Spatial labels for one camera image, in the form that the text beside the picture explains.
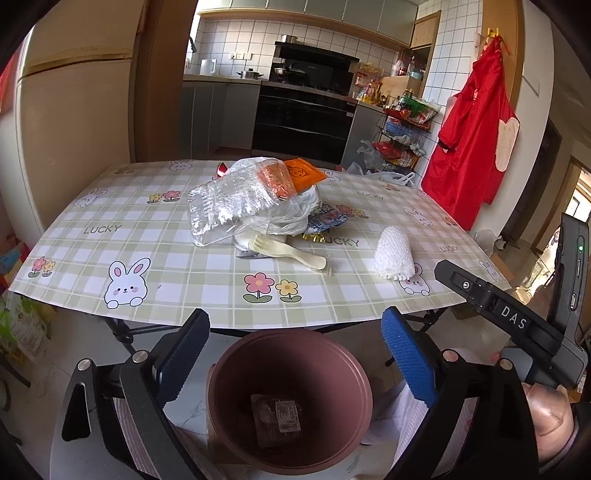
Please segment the person's right hand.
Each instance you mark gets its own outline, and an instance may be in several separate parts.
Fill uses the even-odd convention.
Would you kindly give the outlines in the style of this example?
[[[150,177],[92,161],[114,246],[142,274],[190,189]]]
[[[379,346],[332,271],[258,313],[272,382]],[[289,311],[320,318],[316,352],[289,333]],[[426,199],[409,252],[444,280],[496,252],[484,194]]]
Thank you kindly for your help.
[[[576,425],[567,389],[552,389],[539,383],[522,384],[530,409],[538,459],[545,464],[556,458],[571,442]]]

